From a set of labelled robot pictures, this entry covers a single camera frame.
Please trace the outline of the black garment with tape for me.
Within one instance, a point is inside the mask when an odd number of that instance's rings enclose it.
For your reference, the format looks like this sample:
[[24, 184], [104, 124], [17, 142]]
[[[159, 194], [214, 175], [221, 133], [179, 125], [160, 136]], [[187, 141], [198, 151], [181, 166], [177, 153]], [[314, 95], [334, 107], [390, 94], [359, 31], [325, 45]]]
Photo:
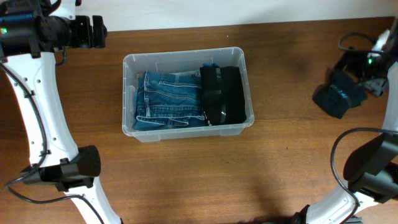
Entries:
[[358, 107], [368, 96], [365, 89], [342, 70], [333, 70], [325, 85], [314, 92], [312, 100], [328, 115], [341, 119], [351, 108]]
[[201, 67], [201, 102], [207, 125], [241, 124], [247, 119], [238, 67]]

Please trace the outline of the dark blue jeans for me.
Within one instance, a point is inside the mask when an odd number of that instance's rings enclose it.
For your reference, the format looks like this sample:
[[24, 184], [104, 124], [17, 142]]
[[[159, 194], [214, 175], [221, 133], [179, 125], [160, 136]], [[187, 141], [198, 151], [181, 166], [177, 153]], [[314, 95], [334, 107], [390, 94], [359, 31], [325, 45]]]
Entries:
[[136, 131], [205, 126], [201, 77], [145, 75], [134, 97], [132, 128]]

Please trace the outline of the light blue jeans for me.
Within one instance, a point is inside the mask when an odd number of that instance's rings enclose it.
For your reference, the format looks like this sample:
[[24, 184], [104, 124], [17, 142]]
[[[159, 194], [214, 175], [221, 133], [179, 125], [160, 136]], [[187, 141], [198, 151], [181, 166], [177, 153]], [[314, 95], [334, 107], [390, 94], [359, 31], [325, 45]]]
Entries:
[[167, 76], [172, 76], [172, 77], [191, 77], [191, 78], [200, 78], [201, 74], [199, 70], [190, 70], [190, 71], [184, 71], [184, 72], [175, 72], [175, 73], [161, 73], [161, 72], [153, 72], [150, 70], [146, 70], [143, 73], [138, 73], [137, 78], [144, 78], [145, 75], [154, 75], [156, 77], [159, 77], [161, 75], [167, 75]]

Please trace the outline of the blue garment with tape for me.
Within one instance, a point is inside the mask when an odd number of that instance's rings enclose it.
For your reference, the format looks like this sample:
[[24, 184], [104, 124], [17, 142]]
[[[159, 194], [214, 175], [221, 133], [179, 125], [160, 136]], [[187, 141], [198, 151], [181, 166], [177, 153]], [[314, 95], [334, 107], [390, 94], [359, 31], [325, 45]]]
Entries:
[[220, 66], [217, 63], [204, 63], [203, 67], [220, 68]]

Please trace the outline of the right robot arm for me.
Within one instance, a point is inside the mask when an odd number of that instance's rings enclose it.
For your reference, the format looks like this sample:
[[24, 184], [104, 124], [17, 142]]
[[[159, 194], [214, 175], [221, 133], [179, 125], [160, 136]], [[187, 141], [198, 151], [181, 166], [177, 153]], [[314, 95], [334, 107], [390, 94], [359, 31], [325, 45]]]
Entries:
[[[377, 39], [368, 35], [373, 47], [359, 50], [344, 47], [351, 37], [343, 36], [339, 49], [343, 56], [334, 66], [327, 82], [313, 94], [313, 101], [334, 118], [342, 118], [348, 109], [359, 106], [368, 93], [388, 95], [381, 129], [353, 128], [339, 135], [330, 154], [331, 171], [338, 186], [323, 200], [306, 205], [294, 214], [290, 223], [361, 223], [356, 214], [365, 208], [397, 200], [397, 23]], [[377, 133], [377, 137], [354, 150], [339, 178], [335, 154], [339, 142], [358, 132]]]

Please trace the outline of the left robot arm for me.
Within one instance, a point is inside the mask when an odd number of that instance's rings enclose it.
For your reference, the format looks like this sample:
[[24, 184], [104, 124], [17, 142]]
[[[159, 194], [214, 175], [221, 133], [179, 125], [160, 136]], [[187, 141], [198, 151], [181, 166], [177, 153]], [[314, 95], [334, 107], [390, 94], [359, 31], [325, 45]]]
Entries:
[[57, 52], [105, 46], [103, 18], [77, 15], [80, 5], [80, 1], [1, 3], [1, 69], [16, 95], [29, 140], [30, 164], [19, 180], [55, 186], [87, 223], [121, 223], [101, 186], [98, 149], [76, 145], [57, 89]]

